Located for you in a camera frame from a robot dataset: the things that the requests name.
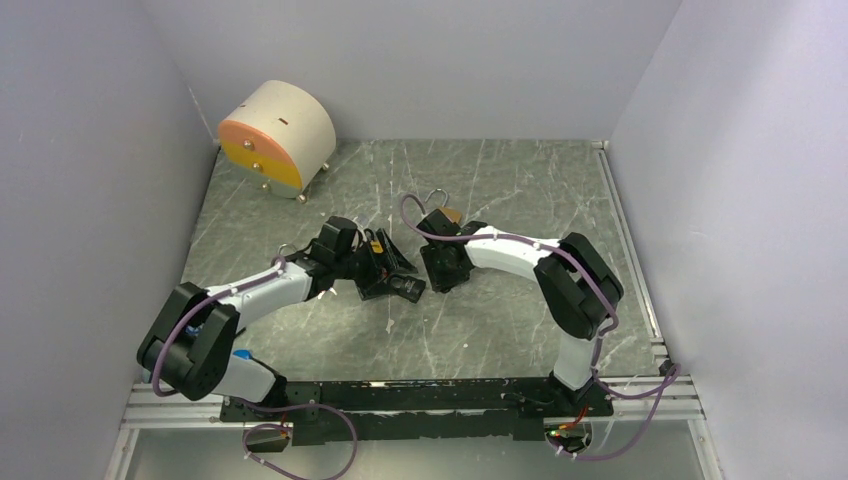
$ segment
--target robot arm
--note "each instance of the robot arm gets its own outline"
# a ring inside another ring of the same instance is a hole
[[[494,268],[538,283],[551,315],[562,329],[559,356],[552,374],[565,386],[566,395],[572,401],[578,400],[592,383],[593,353],[598,331],[608,318],[607,311],[583,278],[572,277],[575,268],[541,245],[571,254],[613,308],[623,295],[621,283],[583,235],[571,233],[564,239],[531,238],[526,242],[498,240],[499,236],[511,234],[482,222],[460,227],[459,218],[458,212],[442,207],[418,224],[418,229],[431,235],[488,237],[465,242],[427,239],[421,256],[433,289],[448,292],[468,281],[474,268]]]
[[[275,260],[267,270],[237,282],[202,289],[183,283],[171,293],[139,347],[138,363],[153,371],[171,332],[189,320],[165,354],[161,379],[190,400],[210,393],[265,406],[286,403],[286,378],[247,352],[233,353],[236,334],[269,313],[308,301],[337,279],[350,279],[363,300],[395,294],[417,302],[425,283],[383,230],[363,233],[351,220],[330,217],[309,247]]]

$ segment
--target gray marble tabletop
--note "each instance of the gray marble tabletop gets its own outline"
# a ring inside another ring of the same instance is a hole
[[[330,171],[318,173],[301,205],[266,194],[221,153],[184,280],[210,286],[256,273],[280,244],[305,246],[330,215],[386,228],[426,279],[418,253],[424,241],[401,221],[398,198],[442,188],[463,222],[479,219],[537,238],[586,235],[626,292],[601,373],[656,374],[610,191],[589,142],[342,142],[328,163]],[[538,376],[556,359],[559,330],[542,294],[514,275],[477,269],[468,283],[447,294],[428,289],[417,304],[400,297],[362,302],[348,281],[335,289],[338,295],[255,322],[237,346],[292,380]]]

